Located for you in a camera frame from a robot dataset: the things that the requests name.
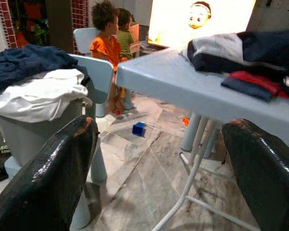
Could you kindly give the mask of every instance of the blue toy block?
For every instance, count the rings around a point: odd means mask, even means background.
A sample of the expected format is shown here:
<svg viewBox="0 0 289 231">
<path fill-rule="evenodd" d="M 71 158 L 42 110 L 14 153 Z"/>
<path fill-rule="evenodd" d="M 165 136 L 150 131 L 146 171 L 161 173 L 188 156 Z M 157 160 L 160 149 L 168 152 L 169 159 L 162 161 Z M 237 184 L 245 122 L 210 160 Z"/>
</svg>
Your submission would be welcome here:
<svg viewBox="0 0 289 231">
<path fill-rule="evenodd" d="M 136 136 L 143 136 L 144 131 L 145 131 L 145 123 L 137 123 L 133 125 L 133 131 L 132 133 Z"/>
</svg>

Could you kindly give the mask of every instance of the television screen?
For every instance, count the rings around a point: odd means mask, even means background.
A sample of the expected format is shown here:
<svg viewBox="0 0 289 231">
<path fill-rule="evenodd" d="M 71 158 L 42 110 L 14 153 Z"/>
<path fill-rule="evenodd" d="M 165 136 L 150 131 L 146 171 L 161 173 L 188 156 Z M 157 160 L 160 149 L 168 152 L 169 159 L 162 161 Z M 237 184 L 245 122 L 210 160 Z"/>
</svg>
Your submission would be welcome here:
<svg viewBox="0 0 289 231">
<path fill-rule="evenodd" d="M 172 47 L 245 31 L 256 0 L 153 0 L 148 42 Z"/>
</svg>

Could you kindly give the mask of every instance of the tiled floor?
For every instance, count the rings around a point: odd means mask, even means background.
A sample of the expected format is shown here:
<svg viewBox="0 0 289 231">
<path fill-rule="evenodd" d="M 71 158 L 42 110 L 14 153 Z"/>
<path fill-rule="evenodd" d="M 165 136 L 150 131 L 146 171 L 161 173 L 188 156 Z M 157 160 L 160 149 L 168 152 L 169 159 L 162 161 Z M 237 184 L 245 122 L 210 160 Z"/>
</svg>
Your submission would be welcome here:
<svg viewBox="0 0 289 231">
<path fill-rule="evenodd" d="M 98 118 L 101 147 L 107 181 L 100 186 L 88 176 L 85 194 L 91 211 L 91 223 L 83 230 L 151 230 L 172 208 L 187 180 L 179 158 L 185 128 L 181 119 L 189 112 L 171 104 L 137 95 L 137 109 L 122 116 Z M 153 124 L 144 137 L 132 134 L 137 122 Z M 233 178 L 221 137 L 209 159 L 202 166 Z M 235 217 L 257 225 L 236 184 L 200 170 L 197 191 L 201 198 Z M 0 191 L 7 181 L 0 183 Z M 164 230 L 244 230 L 196 204 L 185 202 Z"/>
</svg>

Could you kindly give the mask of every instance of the light blue table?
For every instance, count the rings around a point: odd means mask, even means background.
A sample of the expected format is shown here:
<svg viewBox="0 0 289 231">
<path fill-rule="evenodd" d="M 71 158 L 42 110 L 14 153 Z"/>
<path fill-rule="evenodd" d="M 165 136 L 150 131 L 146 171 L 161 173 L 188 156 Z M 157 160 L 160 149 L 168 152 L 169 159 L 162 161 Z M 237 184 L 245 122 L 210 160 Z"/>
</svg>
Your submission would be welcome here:
<svg viewBox="0 0 289 231">
<path fill-rule="evenodd" d="M 189 196 L 188 193 L 192 186 L 198 190 L 194 181 L 196 173 L 203 156 L 211 150 L 221 123 L 228 123 L 235 118 L 248 119 L 267 132 L 280 137 L 289 146 L 289 100 L 277 98 L 265 103 L 224 88 L 221 82 L 225 76 L 195 71 L 194 67 L 179 55 L 179 51 L 177 48 L 169 48 L 120 63 L 117 72 L 117 85 L 169 101 L 178 107 L 189 108 L 193 112 L 192 123 L 190 122 L 188 134 L 185 135 L 187 141 L 191 140 L 189 137 L 196 136 L 191 157 L 188 160 L 184 154 L 180 154 L 189 175 L 188 180 L 176 204 L 153 230 L 162 229 L 185 200 L 206 207 L 248 230 L 259 230 Z M 212 123 L 204 135 L 203 130 L 208 117 L 212 118 Z"/>
</svg>

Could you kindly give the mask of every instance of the green shirt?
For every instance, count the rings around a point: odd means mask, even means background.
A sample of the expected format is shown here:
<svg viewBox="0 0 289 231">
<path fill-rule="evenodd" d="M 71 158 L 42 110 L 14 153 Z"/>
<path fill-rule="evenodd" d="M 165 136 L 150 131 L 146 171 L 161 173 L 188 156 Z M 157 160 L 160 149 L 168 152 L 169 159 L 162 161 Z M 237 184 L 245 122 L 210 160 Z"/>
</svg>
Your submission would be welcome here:
<svg viewBox="0 0 289 231">
<path fill-rule="evenodd" d="M 121 45 L 121 56 L 132 59 L 133 56 L 130 51 L 130 45 L 134 42 L 130 32 L 128 30 L 119 30 L 117 33 L 117 39 Z"/>
</svg>

